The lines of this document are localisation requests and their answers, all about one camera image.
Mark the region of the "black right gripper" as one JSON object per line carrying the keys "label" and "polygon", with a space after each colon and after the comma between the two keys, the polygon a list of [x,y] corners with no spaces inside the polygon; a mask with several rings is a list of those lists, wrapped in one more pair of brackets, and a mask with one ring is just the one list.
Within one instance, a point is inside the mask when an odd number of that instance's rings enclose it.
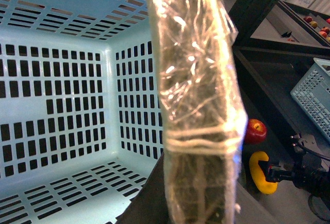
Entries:
{"label": "black right gripper", "polygon": [[281,166],[278,161],[265,162],[265,179],[270,183],[283,180],[313,196],[329,195],[329,169],[322,164],[329,162],[317,146],[313,135],[299,133],[291,137],[295,158],[292,165]]}

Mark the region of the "plastic wrapped left gripper finger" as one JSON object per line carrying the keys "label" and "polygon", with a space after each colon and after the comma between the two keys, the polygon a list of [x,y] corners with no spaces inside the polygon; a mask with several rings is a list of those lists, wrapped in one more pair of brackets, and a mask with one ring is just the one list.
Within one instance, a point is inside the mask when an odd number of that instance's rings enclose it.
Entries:
{"label": "plastic wrapped left gripper finger", "polygon": [[233,223],[248,121],[223,0],[146,0],[173,223]]}

